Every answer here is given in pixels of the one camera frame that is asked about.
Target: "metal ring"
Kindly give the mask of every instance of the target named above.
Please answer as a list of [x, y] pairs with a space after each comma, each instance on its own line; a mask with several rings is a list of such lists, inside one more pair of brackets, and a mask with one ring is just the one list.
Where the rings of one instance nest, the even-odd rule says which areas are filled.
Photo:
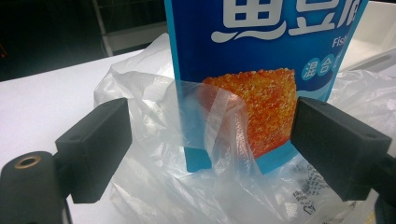
[[15, 163], [15, 169], [26, 169], [38, 164], [41, 161], [39, 156], [30, 156], [20, 159]]

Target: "white surface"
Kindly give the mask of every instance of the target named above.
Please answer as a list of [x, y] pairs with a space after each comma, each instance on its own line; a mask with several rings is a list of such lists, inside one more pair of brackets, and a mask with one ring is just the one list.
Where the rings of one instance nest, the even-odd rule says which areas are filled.
[[355, 69], [367, 70], [370, 72], [381, 73], [388, 77], [396, 77], [396, 49], [382, 53], [380, 57], [361, 64]]
[[369, 2], [341, 63], [340, 72], [396, 49], [396, 4]]
[[[132, 52], [0, 82], [0, 167], [27, 152], [56, 152], [55, 140], [93, 110], [93, 90], [110, 65]], [[123, 223], [107, 188], [95, 204], [73, 204], [74, 223]]]

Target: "dark background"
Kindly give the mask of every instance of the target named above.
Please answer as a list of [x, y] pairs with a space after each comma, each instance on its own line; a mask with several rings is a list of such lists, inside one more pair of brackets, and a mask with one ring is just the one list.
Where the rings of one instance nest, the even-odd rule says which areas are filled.
[[[163, 0], [98, 3], [107, 32], [166, 20]], [[0, 56], [0, 81], [105, 58], [92, 0], [1, 0]]]

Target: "orange snack picture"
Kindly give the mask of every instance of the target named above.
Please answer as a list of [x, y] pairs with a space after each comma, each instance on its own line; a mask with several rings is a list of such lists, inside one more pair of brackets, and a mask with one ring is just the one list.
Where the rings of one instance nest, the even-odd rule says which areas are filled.
[[297, 90], [294, 70], [259, 70], [207, 77], [203, 83], [230, 91], [247, 104], [247, 138], [254, 158], [290, 139]]

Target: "plastic bag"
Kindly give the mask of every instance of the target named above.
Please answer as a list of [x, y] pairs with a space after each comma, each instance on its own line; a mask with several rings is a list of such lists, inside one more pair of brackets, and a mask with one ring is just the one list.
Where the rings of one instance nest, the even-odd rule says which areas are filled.
[[[261, 175], [248, 146], [246, 106], [236, 95], [145, 72], [172, 76], [167, 35], [114, 64], [94, 95], [97, 105], [128, 98], [134, 141], [112, 179], [112, 202], [128, 223], [341, 223], [364, 206], [342, 202], [301, 155]], [[369, 93], [343, 88], [367, 77], [344, 77], [345, 84], [334, 84], [340, 91], [332, 102], [355, 97], [349, 104], [359, 106], [359, 96], [364, 101]], [[382, 109], [382, 115], [373, 113], [383, 123], [396, 117], [391, 81], [377, 91], [389, 92], [389, 106], [377, 97], [370, 103]], [[181, 126], [182, 119], [189, 125]], [[387, 129], [395, 132], [391, 125]], [[213, 169], [188, 173], [183, 147], [205, 148]]]
[[[340, 73], [328, 103], [396, 139], [396, 78], [364, 70]], [[396, 141], [388, 154], [396, 156]]]

